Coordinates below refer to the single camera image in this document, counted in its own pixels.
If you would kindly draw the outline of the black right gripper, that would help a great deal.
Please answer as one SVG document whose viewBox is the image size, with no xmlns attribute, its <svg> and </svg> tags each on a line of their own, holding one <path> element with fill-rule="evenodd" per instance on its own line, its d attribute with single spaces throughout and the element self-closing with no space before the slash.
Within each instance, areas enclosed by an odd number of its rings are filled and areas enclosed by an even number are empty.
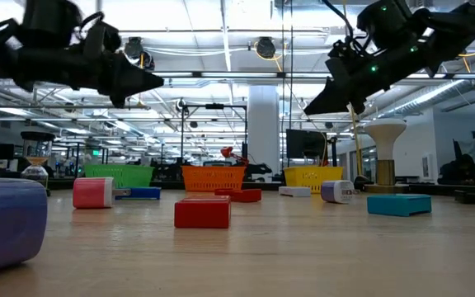
<svg viewBox="0 0 475 297">
<path fill-rule="evenodd" d="M 359 115 L 364 100 L 374 93 L 389 89 L 397 81 L 426 66 L 428 46 L 410 43 L 381 54 L 356 60 L 329 59 L 331 77 L 324 89 L 305 107 L 306 115 L 347 112 L 352 105 Z"/>
</svg>

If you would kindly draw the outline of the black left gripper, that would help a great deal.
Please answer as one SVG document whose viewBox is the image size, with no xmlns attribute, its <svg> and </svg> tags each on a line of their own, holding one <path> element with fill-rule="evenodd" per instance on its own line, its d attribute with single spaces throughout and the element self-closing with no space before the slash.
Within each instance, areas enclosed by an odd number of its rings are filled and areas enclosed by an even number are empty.
<svg viewBox="0 0 475 297">
<path fill-rule="evenodd" d="M 21 47 L 16 51 L 14 83 L 32 92 L 36 82 L 57 83 L 73 90 L 90 88 L 108 96 L 114 108 L 124 108 L 128 97 L 161 87 L 163 78 L 132 65 L 123 54 L 98 49 L 69 47 L 40 49 Z M 101 85 L 101 75 L 106 83 Z"/>
</svg>

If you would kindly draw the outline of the white plastic box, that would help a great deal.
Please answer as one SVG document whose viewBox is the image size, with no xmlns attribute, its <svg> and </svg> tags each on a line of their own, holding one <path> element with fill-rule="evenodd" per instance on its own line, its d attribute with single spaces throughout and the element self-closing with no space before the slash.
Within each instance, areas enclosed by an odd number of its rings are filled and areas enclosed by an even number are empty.
<svg viewBox="0 0 475 297">
<path fill-rule="evenodd" d="M 279 194 L 282 196 L 292 196 L 292 197 L 310 197 L 311 189 L 306 186 L 280 186 Z"/>
</svg>

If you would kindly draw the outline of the blue plastic box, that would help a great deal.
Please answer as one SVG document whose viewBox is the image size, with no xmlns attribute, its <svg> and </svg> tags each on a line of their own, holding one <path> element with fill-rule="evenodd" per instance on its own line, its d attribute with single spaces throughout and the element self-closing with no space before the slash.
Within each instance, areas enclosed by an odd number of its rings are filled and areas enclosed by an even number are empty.
<svg viewBox="0 0 475 297">
<path fill-rule="evenodd" d="M 161 197 L 160 187 L 130 187 L 118 190 L 116 200 L 159 200 Z"/>
</svg>

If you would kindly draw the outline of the teal plastic box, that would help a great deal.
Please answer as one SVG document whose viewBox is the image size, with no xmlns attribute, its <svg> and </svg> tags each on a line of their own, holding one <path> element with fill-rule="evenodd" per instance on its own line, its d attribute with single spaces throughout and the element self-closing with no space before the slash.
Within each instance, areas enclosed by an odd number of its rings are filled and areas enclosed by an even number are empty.
<svg viewBox="0 0 475 297">
<path fill-rule="evenodd" d="M 396 194 L 367 197 L 367 210 L 373 215 L 410 217 L 432 211 L 431 196 Z"/>
</svg>

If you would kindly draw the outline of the red digital timer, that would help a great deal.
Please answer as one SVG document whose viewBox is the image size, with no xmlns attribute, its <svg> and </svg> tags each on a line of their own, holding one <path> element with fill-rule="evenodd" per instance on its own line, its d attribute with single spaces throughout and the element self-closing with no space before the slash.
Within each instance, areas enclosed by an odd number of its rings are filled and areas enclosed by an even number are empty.
<svg viewBox="0 0 475 297">
<path fill-rule="evenodd" d="M 252 203 L 258 202 L 262 197 L 261 189 L 216 189 L 214 194 L 217 196 L 228 196 L 232 202 Z"/>
</svg>

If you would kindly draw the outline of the white building column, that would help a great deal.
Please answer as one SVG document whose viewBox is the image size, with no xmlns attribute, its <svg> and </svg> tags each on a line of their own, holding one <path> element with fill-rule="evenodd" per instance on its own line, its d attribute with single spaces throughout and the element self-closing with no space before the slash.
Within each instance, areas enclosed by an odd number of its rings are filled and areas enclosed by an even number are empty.
<svg viewBox="0 0 475 297">
<path fill-rule="evenodd" d="M 248 91 L 248 154 L 254 163 L 264 163 L 280 172 L 279 94 L 274 85 L 252 85 Z"/>
</svg>

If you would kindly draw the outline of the yellow plastic basket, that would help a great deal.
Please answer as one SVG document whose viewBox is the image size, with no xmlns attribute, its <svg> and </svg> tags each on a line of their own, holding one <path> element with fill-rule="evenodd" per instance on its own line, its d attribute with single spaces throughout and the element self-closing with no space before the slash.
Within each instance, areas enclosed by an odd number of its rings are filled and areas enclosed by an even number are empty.
<svg viewBox="0 0 475 297">
<path fill-rule="evenodd" d="M 287 167 L 284 169 L 287 186 L 308 187 L 312 194 L 321 192 L 324 181 L 342 179 L 342 167 Z"/>
</svg>

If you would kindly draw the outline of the green plastic basket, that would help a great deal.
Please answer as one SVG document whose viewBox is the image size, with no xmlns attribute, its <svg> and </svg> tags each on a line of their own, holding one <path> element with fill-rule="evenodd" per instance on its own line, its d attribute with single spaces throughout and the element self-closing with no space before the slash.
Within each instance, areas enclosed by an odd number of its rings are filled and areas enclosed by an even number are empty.
<svg viewBox="0 0 475 297">
<path fill-rule="evenodd" d="M 84 166 L 86 177 L 113 177 L 116 188 L 147 187 L 153 167 L 128 164 L 87 164 Z"/>
</svg>

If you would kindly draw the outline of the black hourglass orange sand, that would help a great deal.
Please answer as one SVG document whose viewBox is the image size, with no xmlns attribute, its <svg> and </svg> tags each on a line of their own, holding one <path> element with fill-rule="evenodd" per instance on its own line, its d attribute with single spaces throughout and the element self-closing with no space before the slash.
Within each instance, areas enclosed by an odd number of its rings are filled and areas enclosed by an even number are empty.
<svg viewBox="0 0 475 297">
<path fill-rule="evenodd" d="M 55 135 L 39 131 L 22 131 L 23 155 L 30 165 L 21 173 L 21 177 L 39 182 L 49 193 L 49 173 L 45 169 L 51 157 Z"/>
</svg>

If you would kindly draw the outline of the orange plastic basket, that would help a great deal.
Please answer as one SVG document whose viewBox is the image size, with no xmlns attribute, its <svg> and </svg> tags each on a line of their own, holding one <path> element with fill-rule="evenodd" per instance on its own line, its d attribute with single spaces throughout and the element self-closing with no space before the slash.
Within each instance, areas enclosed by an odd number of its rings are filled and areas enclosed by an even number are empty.
<svg viewBox="0 0 475 297">
<path fill-rule="evenodd" d="M 245 169 L 245 167 L 182 166 L 181 172 L 187 191 L 209 192 L 224 188 L 240 190 Z"/>
</svg>

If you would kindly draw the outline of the person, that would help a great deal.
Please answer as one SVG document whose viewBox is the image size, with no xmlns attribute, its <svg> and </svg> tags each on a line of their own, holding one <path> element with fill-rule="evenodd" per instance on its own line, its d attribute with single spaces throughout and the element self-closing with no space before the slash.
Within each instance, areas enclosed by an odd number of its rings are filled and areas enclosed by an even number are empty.
<svg viewBox="0 0 475 297">
<path fill-rule="evenodd" d="M 475 185 L 475 162 L 468 154 L 462 154 L 454 161 L 440 168 L 439 184 L 443 185 Z"/>
</svg>

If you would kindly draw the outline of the red flat plastic box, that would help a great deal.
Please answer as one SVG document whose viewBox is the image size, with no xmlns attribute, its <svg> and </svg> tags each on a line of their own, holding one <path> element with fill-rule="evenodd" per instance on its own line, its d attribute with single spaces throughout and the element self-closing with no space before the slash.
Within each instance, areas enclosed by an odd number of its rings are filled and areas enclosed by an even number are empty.
<svg viewBox="0 0 475 297">
<path fill-rule="evenodd" d="M 175 203 L 176 228 L 228 229 L 230 220 L 229 196 L 191 196 Z"/>
</svg>

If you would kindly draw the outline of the black metal gantry frame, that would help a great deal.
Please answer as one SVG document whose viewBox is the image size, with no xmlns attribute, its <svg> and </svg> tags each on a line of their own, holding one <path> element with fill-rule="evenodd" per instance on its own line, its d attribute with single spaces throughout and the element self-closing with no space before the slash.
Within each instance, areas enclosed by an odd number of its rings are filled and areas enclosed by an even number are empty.
<svg viewBox="0 0 475 297">
<path fill-rule="evenodd" d="M 248 114 L 246 106 L 225 105 L 222 103 L 206 103 L 206 104 L 186 104 L 181 100 L 181 159 L 184 159 L 184 141 L 185 141 L 185 123 L 186 109 L 189 109 L 189 115 L 194 115 L 200 108 L 212 111 L 224 111 L 230 109 L 244 123 L 244 137 L 242 141 L 242 157 L 248 158 Z"/>
</svg>

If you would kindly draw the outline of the black aluminium table frame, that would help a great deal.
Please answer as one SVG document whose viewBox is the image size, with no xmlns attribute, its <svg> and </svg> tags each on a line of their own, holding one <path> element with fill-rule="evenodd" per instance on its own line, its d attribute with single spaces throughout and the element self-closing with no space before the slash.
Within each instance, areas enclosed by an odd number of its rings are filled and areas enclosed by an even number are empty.
<svg viewBox="0 0 475 297">
<path fill-rule="evenodd" d="M 149 186 L 161 187 L 163 190 L 185 190 L 184 182 L 182 181 L 151 181 Z M 244 182 L 242 188 L 252 189 L 260 188 L 263 191 L 278 191 L 278 188 L 283 186 L 279 183 L 256 183 Z M 55 190 L 72 190 L 73 179 L 53 179 L 49 181 L 48 185 L 51 191 Z M 384 188 L 384 186 L 366 185 L 361 191 L 363 194 L 369 193 L 392 193 L 391 190 Z M 430 185 L 426 183 L 419 184 L 398 184 L 394 188 L 396 193 L 403 194 L 426 194 L 429 196 L 451 196 L 462 204 L 475 205 L 475 186 L 469 185 Z"/>
</svg>

